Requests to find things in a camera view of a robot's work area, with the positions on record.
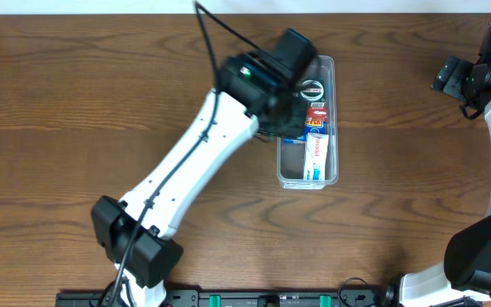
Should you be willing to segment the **dark green round-logo box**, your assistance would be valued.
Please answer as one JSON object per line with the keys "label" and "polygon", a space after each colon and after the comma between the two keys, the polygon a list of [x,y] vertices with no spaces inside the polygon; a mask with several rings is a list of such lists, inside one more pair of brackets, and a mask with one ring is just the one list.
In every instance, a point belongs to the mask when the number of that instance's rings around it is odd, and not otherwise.
{"label": "dark green round-logo box", "polygon": [[325,102],[326,87],[323,78],[307,78],[300,84],[298,95],[309,102]]}

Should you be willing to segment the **red medicine box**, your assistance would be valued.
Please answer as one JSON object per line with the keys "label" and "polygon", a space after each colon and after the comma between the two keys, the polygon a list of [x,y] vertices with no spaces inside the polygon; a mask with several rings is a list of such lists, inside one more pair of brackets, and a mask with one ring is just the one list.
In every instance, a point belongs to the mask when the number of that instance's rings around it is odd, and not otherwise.
{"label": "red medicine box", "polygon": [[327,108],[326,107],[308,107],[305,124],[308,126],[322,126],[327,121]]}

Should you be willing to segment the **black mounting rail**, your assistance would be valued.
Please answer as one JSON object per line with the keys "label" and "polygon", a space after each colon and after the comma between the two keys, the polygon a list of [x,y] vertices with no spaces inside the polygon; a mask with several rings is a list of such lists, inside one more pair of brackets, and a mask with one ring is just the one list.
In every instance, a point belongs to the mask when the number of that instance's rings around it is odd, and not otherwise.
{"label": "black mounting rail", "polygon": [[[109,294],[102,298],[102,292],[58,293],[55,297],[56,307],[95,307],[108,306]],[[167,293],[162,307],[321,307],[321,306],[383,306],[380,294],[376,289],[356,288],[338,292],[321,293],[263,293],[263,292],[203,292],[196,290],[174,290]],[[472,298],[458,298],[450,303],[432,306],[483,306]]]}

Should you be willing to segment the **clear plastic container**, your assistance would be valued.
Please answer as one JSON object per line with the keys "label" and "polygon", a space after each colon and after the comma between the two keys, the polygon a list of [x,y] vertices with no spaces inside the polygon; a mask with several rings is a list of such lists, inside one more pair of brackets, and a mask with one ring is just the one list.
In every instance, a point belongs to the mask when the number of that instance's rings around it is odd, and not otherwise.
{"label": "clear plastic container", "polygon": [[326,87],[325,102],[309,102],[308,107],[327,108],[326,135],[329,135],[329,145],[326,157],[326,179],[324,181],[307,181],[303,179],[305,143],[289,144],[278,140],[277,151],[277,177],[280,186],[286,189],[322,189],[332,185],[338,180],[338,130],[336,107],[336,79],[334,60],[328,55],[319,55],[310,64],[303,78],[298,83],[298,95],[300,84],[307,78],[323,78]]}

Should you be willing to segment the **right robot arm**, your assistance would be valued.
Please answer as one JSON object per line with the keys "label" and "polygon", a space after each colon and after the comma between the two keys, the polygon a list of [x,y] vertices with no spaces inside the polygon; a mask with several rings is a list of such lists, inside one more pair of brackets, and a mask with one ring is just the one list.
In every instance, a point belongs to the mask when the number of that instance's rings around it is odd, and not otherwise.
{"label": "right robot arm", "polygon": [[[477,61],[449,56],[431,88],[459,100],[459,109],[466,119],[484,118],[491,160],[491,19]],[[450,239],[439,264],[395,278],[378,303],[381,306],[482,306],[487,302],[491,302],[491,176],[484,217]]]}

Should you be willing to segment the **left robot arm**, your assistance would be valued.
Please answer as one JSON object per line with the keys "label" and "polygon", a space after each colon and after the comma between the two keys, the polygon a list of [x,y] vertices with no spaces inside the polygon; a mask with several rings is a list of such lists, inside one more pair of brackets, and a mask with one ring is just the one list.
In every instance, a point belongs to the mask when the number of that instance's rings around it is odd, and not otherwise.
{"label": "left robot arm", "polygon": [[303,132],[306,106],[297,98],[312,55],[252,51],[214,68],[214,86],[193,123],[162,161],[116,200],[102,196],[91,210],[97,242],[117,266],[104,306],[159,306],[164,280],[183,249],[173,239],[205,185],[256,135]]}

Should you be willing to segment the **blue Kool Fever box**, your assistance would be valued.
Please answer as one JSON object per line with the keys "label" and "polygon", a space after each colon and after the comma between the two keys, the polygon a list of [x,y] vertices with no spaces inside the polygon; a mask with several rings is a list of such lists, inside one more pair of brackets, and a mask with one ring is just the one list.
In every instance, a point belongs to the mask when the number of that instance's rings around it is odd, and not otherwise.
{"label": "blue Kool Fever box", "polygon": [[306,121],[303,127],[303,134],[295,138],[283,138],[284,143],[299,144],[305,143],[309,133],[326,134],[326,121],[312,120]]}

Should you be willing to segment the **white Panadol box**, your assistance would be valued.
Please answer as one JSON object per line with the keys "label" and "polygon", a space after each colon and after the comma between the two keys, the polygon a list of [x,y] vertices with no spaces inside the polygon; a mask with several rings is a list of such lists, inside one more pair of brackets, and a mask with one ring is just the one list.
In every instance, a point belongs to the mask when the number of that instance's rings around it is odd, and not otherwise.
{"label": "white Panadol box", "polygon": [[326,179],[326,157],[329,135],[311,133],[306,136],[303,179],[307,181],[324,181]]}

